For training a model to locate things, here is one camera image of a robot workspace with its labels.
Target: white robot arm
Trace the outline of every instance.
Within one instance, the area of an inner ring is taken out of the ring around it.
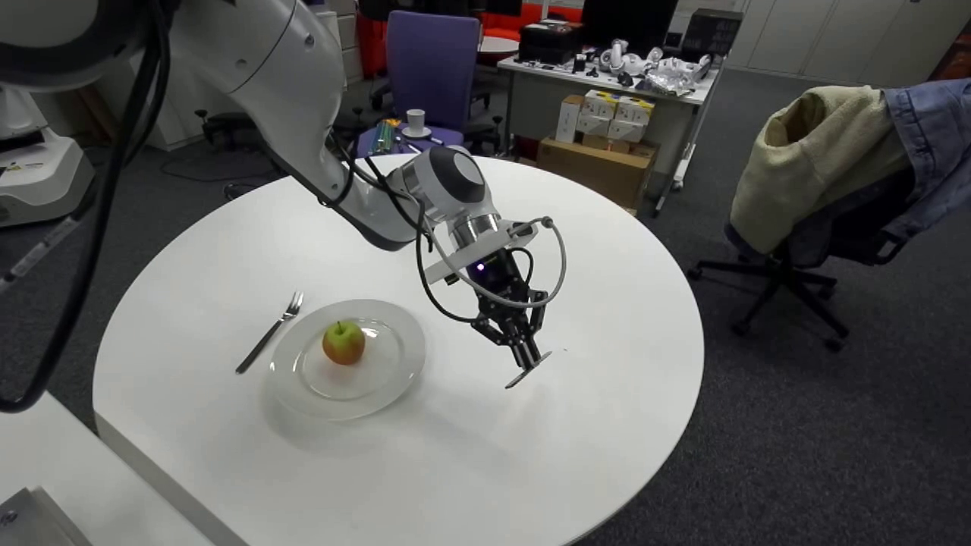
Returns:
[[[430,149],[387,175],[368,175],[355,158],[334,158],[323,142],[346,87],[339,37],[323,29],[299,0],[2,0],[0,86],[93,81],[109,64],[142,47],[156,20],[168,28],[161,37],[161,55],[174,43],[174,52],[215,92],[234,97],[299,185],[380,248],[415,238],[419,252],[427,236],[441,264],[427,272],[419,264],[422,279],[473,285],[478,316],[464,322],[492,344],[508,346],[520,373],[540,363],[535,329],[561,288],[565,264],[549,294],[532,291],[511,248],[520,248],[538,225],[552,230],[555,225],[549,218],[503,220],[464,149]],[[454,241],[448,252],[434,236],[441,225]]]

